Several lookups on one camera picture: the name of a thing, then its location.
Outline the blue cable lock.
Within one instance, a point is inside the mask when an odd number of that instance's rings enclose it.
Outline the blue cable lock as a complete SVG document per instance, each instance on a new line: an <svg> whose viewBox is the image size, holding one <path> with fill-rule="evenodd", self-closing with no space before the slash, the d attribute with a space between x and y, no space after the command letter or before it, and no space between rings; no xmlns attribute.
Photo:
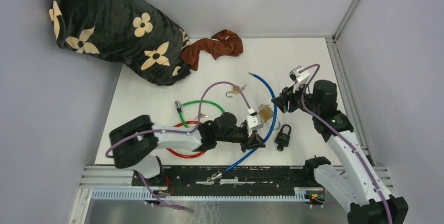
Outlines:
<svg viewBox="0 0 444 224"><path fill-rule="evenodd" d="M251 76L253 76L253 77L255 77L255 78L257 78L260 82L262 82L262 83L265 85L265 87L269 90L271 97L272 97L272 98L274 97L274 91L273 91L273 89L271 88L271 86L268 84L267 81L265 81L262 77L258 76L257 74L254 74L254 73L251 73L251 72L249 72L248 74L251 75ZM276 125L276 122L278 121L278 120L277 120L277 115L278 115L277 107L274 105L274 106L273 106L273 117L272 117L272 122L271 122L271 125L270 125L270 127L269 127L269 132L268 132L267 135L265 136L264 142L267 142L267 141L271 138L271 136L272 136L272 134L273 134L273 131L275 130L275 125ZM226 169L224 170L224 172L218 171L218 172L212 174L211 176L209 176L209 177L206 179L206 182L214 182L214 181L216 181L216 180L221 179L225 173L234 170L235 167L239 166L243 161L245 161L247 158L249 158L251 155L253 155L253 154L257 151L257 149L258 149L258 148L254 148L254 149L250 150L250 151L249 151L247 154L245 154L242 158L240 158L238 161L236 161L236 162L233 163L231 166L229 166L228 168L226 168Z"/></svg>

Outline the red cable lock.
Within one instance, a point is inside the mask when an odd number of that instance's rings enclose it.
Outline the red cable lock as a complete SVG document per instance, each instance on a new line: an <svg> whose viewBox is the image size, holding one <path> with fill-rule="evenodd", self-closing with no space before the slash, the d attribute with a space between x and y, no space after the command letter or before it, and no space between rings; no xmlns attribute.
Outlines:
<svg viewBox="0 0 444 224"><path fill-rule="evenodd" d="M186 122L178 123L178 124L174 125L174 127L185 127L185 124L196 125L197 121L196 120L188 120ZM174 156L179 157L179 158L183 158L183 159L195 159L195 158L200 157L205 154L205 151L193 152L193 154L183 154L183 153L176 152L173 149L167 149L167 150L171 154L173 154Z"/></svg>

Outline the green cable lock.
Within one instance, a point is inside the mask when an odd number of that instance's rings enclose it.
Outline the green cable lock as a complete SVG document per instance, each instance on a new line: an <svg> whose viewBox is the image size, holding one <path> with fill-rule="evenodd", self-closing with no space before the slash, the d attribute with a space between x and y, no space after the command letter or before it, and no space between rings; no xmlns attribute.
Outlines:
<svg viewBox="0 0 444 224"><path fill-rule="evenodd" d="M192 101L189 101L189 102L186 102L186 103L183 103L183 104L180 101L176 100L174 103L175 103L176 111L177 111L177 113L179 115L179 119L181 121L180 123L176 124L175 127L182 127L183 126L183 127L187 128L189 124L191 124L191 125L197 124L196 120L186 121L184 119L184 116L183 116L183 113L182 113L182 108L184 106L199 104L200 103L199 100L192 100ZM203 100L203 104L209 104L209 105L212 105L212 106L216 107L217 109L220 110L220 112L222 114L226 112L220 105L218 105L215 102L212 102L212 101L209 101L209 100Z"/></svg>

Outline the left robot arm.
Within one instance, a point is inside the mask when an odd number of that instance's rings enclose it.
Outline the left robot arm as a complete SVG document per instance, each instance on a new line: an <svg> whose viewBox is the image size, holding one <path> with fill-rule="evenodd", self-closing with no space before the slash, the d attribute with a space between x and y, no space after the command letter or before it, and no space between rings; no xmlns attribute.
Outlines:
<svg viewBox="0 0 444 224"><path fill-rule="evenodd" d="M253 113L237 125L234 114L225 112L214 120L194 128L175 128L155 124L150 116L141 115L109 133L111 146L105 152L118 169L131 168L153 186L165 178L163 165L156 149L183 149L204 152L214 149L219 142L237 143L242 152L264 148L265 140L258 134L263 123Z"/></svg>

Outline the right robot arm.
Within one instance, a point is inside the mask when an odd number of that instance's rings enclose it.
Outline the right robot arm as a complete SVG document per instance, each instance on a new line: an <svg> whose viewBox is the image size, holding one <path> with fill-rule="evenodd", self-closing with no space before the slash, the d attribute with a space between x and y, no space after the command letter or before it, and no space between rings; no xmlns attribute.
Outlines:
<svg viewBox="0 0 444 224"><path fill-rule="evenodd" d="M404 197L396 197L382 182L365 156L348 117L338 109L337 85L328 80L284 88L272 103L283 113L298 109L312 116L315 130L342 164L344 178L325 157L304 164L306 185L322 185L347 213L348 223L403 223L409 210Z"/></svg>

